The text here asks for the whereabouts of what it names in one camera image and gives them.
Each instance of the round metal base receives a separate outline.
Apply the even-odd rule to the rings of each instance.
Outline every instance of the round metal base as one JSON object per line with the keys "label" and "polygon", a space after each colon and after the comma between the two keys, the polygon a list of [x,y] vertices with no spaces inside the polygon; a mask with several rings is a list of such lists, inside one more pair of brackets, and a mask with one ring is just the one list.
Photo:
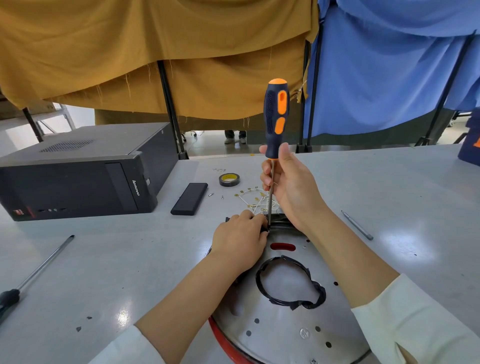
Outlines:
{"label": "round metal base", "polygon": [[[303,264],[312,281],[326,290],[326,300],[314,309],[273,304],[258,289],[255,274],[263,262],[288,256]],[[319,293],[307,274],[285,260],[262,273],[262,284],[283,301],[315,302]],[[294,228],[273,227],[256,265],[239,277],[213,314],[218,329],[250,362],[265,364],[352,364],[369,352],[368,343],[350,306],[322,257],[305,235]]]}

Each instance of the lenovo logo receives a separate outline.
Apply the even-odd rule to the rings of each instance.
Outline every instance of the lenovo logo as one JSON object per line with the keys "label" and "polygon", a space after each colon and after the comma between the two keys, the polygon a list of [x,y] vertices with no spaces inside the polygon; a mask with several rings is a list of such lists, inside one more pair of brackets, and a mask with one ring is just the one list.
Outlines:
{"label": "lenovo logo", "polygon": [[132,180],[133,186],[135,187],[135,191],[137,192],[137,196],[140,196],[140,193],[138,192],[138,187],[137,187],[137,181]]}

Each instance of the black power bank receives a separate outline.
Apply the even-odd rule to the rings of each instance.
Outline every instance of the black power bank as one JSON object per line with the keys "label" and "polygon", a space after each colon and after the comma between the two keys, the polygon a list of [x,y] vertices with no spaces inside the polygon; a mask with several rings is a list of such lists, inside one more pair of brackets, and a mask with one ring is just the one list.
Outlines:
{"label": "black power bank", "polygon": [[207,183],[189,183],[170,211],[172,215],[193,216],[207,190]]}

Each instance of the roll of electrical tape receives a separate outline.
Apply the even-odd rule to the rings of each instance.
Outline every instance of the roll of electrical tape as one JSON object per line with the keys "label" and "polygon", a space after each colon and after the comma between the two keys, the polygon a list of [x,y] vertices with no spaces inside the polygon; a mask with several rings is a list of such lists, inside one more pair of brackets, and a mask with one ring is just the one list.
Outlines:
{"label": "roll of electrical tape", "polygon": [[220,186],[233,187],[240,183],[240,176],[236,173],[225,173],[218,178],[218,181]]}

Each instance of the person's left hand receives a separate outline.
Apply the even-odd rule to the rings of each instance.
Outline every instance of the person's left hand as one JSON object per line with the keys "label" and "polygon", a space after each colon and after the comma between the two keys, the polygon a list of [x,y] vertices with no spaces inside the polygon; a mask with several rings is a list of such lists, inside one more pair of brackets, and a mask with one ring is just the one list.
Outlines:
{"label": "person's left hand", "polygon": [[267,242],[268,232],[260,233],[262,225],[267,226],[264,214],[254,215],[244,210],[233,215],[215,230],[210,254],[231,260],[239,273],[250,269],[260,258]]}

